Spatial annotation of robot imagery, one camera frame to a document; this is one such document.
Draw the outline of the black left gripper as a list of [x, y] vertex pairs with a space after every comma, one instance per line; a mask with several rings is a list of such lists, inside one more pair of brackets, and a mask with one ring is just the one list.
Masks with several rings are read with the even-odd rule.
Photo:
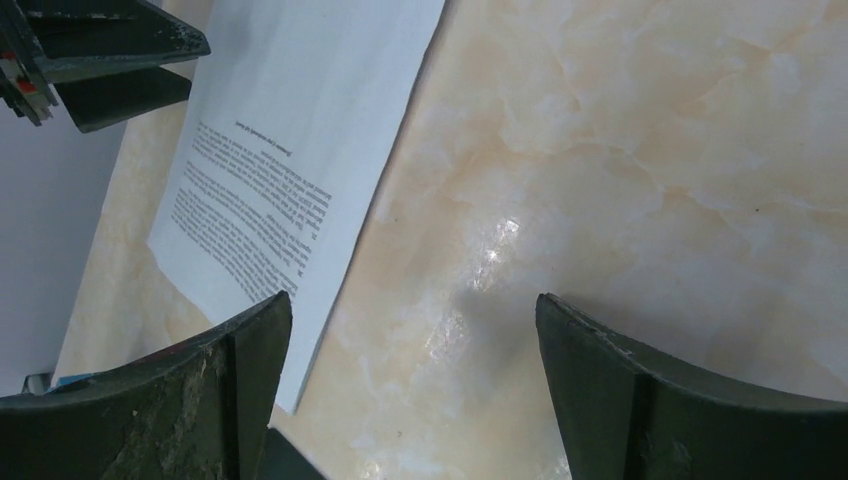
[[148, 1], [1, 2], [1, 98], [35, 126], [58, 105], [48, 82], [90, 133], [186, 101], [192, 82], [158, 66], [209, 53], [200, 30]]

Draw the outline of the printed paper sheet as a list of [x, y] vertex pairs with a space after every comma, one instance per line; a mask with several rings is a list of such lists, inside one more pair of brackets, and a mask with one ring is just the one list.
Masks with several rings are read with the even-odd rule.
[[440, 1], [218, 1], [148, 239], [213, 324], [278, 292], [293, 328], [276, 393], [297, 409]]

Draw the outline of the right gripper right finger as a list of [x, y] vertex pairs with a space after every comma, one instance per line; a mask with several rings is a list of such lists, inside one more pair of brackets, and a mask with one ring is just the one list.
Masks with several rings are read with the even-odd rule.
[[539, 347], [576, 479], [843, 479], [847, 406], [735, 380], [552, 294]]

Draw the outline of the teal black file folder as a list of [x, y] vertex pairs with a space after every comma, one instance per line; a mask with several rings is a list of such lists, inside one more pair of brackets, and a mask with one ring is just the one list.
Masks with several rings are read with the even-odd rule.
[[258, 480], [325, 480], [323, 474], [280, 431], [268, 428]]

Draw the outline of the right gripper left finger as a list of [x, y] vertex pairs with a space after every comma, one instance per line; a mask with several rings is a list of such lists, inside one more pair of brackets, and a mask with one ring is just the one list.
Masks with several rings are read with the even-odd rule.
[[1, 401], [5, 479], [253, 479], [292, 330], [278, 293], [121, 367]]

